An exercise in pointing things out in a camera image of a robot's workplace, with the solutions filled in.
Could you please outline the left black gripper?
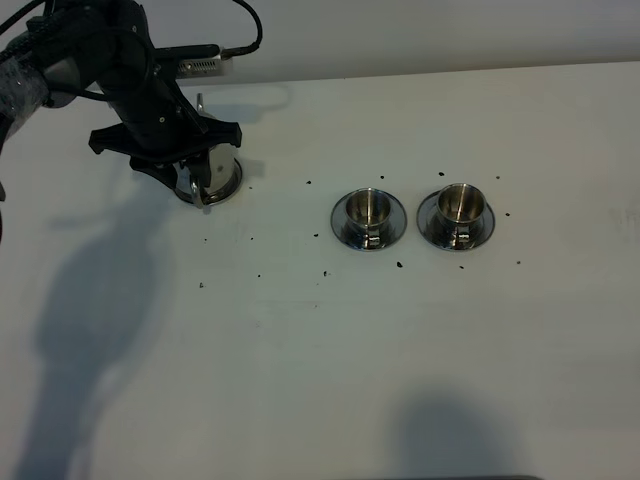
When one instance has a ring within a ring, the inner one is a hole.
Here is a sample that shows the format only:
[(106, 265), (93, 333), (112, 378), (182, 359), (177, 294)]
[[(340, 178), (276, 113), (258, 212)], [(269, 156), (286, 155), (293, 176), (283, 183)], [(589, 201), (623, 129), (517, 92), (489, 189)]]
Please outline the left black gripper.
[(173, 164), (183, 159), (201, 188), (211, 185), (210, 148), (240, 147), (242, 131), (235, 122), (206, 117), (196, 111), (180, 90), (178, 62), (162, 60), (141, 93), (113, 102), (119, 124), (94, 130), (89, 146), (131, 156), (132, 170), (155, 179), (170, 191), (177, 186)]

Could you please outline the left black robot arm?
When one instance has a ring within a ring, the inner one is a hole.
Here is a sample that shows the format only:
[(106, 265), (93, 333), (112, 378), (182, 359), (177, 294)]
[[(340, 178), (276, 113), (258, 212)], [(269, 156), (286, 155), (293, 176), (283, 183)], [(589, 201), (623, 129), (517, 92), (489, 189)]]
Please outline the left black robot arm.
[(103, 102), (119, 123), (94, 130), (97, 154), (128, 156), (132, 170), (198, 208), (231, 197), (242, 182), (235, 122), (191, 104), (178, 82), (218, 73), (230, 54), (215, 44), (157, 49), (135, 1), (47, 1), (1, 53), (1, 138), (39, 108), (76, 98)]

